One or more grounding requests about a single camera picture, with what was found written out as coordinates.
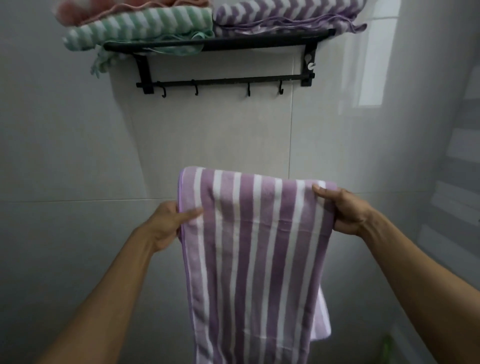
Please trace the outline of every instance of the forearm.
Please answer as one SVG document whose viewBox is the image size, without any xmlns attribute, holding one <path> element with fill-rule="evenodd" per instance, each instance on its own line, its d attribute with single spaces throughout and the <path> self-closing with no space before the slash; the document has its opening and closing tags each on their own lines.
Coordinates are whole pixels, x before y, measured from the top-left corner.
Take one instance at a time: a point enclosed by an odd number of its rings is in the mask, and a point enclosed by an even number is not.
<svg viewBox="0 0 480 364">
<path fill-rule="evenodd" d="M 439 363 L 480 362 L 480 293 L 374 212 L 361 237 Z"/>
<path fill-rule="evenodd" d="M 136 230 L 39 363 L 115 363 L 152 254 Z"/>
</svg>

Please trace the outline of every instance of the black hook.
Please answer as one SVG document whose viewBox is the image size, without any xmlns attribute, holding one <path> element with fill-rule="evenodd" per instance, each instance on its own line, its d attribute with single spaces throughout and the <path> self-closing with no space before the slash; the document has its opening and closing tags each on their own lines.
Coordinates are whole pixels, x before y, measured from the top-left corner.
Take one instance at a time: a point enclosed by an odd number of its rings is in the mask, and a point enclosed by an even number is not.
<svg viewBox="0 0 480 364">
<path fill-rule="evenodd" d="M 197 86 L 197 83 L 195 82 L 195 80 L 192 80 L 192 85 L 195 86 L 195 96 L 198 96 L 198 86 Z"/>
</svg>

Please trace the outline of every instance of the towel rack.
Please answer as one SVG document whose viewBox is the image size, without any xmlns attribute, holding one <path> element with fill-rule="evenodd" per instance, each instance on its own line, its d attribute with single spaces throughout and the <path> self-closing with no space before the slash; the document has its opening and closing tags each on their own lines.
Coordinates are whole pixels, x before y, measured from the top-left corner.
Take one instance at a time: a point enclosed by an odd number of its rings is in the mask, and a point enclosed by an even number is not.
<svg viewBox="0 0 480 364">
<path fill-rule="evenodd" d="M 140 74 L 140 82 L 137 87 L 142 88 L 144 94 L 153 94 L 154 87 L 163 88 L 163 97 L 167 96 L 166 87 L 174 86 L 195 86 L 195 94 L 198 94 L 198 86 L 200 85 L 234 85 L 250 84 L 263 82 L 279 82 L 278 93 L 283 94 L 282 82 L 284 81 L 300 81 L 301 86 L 309 87 L 312 85 L 312 79 L 315 77 L 313 68 L 315 66 L 315 51 L 317 44 L 325 39 L 335 35 L 334 29 L 328 29 L 320 32 L 296 32 L 285 34 L 260 34 L 254 36 L 237 36 L 232 38 L 212 38 L 212 39 L 195 39 L 195 40 L 173 40 L 163 42 L 151 42 L 142 44 L 125 44 L 108 42 L 104 44 L 105 50 L 131 54 L 134 56 L 138 72 Z M 264 76 L 264 77 L 242 77 L 242 78 L 218 78 L 210 80 L 188 80 L 188 81 L 172 81 L 161 82 L 152 81 L 150 74 L 150 66 L 148 58 L 138 53 L 150 52 L 149 49 L 160 47 L 178 47 L 178 46 L 195 46 L 203 45 L 202 52 L 214 50 L 233 50 L 233 49 L 257 49 L 257 48 L 274 48 L 288 46 L 305 46 L 303 51 L 303 63 L 300 74 Z"/>
</svg>

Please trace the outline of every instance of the hand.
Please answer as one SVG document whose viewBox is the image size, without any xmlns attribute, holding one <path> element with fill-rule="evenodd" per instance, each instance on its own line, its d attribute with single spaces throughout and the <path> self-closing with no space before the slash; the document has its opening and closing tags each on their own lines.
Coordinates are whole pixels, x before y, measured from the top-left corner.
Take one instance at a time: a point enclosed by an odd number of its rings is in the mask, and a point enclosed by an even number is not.
<svg viewBox="0 0 480 364">
<path fill-rule="evenodd" d="M 153 250 L 158 252 L 172 243 L 181 224 L 199 217 L 202 213 L 203 209 L 201 207 L 179 213 L 175 201 L 165 201 L 137 229 L 152 240 Z"/>
<path fill-rule="evenodd" d="M 312 190 L 317 196 L 334 202 L 338 210 L 334 226 L 335 231 L 359 236 L 360 228 L 371 218 L 374 211 L 367 201 L 344 188 L 334 191 L 314 184 Z"/>
</svg>

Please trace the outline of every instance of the lavender chevron towel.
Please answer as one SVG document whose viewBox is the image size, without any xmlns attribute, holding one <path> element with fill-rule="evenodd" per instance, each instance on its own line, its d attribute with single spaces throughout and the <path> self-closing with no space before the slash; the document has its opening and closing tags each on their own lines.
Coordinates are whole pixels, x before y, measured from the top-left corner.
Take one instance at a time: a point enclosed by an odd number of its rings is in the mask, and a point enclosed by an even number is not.
<svg viewBox="0 0 480 364">
<path fill-rule="evenodd" d="M 251 0 L 223 4 L 213 14 L 217 36 L 265 32 L 335 29 L 336 34 L 359 33 L 366 24 L 353 21 L 367 0 Z"/>
<path fill-rule="evenodd" d="M 302 364 L 330 335 L 320 275 L 334 214 L 313 182 L 181 172 L 179 210 L 204 208 L 180 234 L 195 364 Z"/>
</svg>

